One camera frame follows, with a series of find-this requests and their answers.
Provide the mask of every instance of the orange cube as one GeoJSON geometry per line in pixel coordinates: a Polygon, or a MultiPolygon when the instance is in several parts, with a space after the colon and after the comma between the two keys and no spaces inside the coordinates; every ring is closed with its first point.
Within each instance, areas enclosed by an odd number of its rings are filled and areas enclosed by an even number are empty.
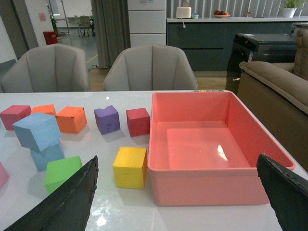
{"type": "Polygon", "coordinates": [[[83,107],[65,107],[56,114],[57,123],[61,132],[78,134],[87,124],[83,107]]]}
{"type": "Polygon", "coordinates": [[[53,104],[33,107],[31,114],[33,114],[35,112],[50,114],[52,116],[56,115],[56,110],[54,109],[53,104]]]}

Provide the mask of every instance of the green cube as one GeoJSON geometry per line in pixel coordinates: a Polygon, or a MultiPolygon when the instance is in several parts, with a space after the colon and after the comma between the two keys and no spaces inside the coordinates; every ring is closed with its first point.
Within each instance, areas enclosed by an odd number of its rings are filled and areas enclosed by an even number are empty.
{"type": "Polygon", "coordinates": [[[49,162],[46,170],[45,188],[51,194],[82,167],[80,156],[49,162]]]}

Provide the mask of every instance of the washing machine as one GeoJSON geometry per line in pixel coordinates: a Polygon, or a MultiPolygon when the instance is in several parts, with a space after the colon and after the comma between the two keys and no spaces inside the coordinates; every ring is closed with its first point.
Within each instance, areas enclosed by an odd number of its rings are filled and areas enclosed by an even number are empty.
{"type": "Polygon", "coordinates": [[[296,37],[286,34],[236,34],[227,67],[226,90],[237,94],[242,61],[293,63],[296,55],[296,37]]]}

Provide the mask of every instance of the pink bin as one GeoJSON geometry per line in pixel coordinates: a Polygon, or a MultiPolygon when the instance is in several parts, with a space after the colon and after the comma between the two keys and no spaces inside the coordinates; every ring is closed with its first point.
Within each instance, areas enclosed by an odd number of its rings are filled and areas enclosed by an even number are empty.
{"type": "Polygon", "coordinates": [[[293,170],[288,153],[229,91],[153,94],[148,169],[157,205],[258,205],[266,153],[293,170]]]}

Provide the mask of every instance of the gray curtain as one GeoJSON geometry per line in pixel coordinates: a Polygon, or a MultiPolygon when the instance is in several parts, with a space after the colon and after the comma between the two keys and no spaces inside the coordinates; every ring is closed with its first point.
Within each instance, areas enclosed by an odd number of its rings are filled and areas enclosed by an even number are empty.
{"type": "Polygon", "coordinates": [[[127,0],[91,0],[99,68],[109,68],[130,47],[127,0]]]}

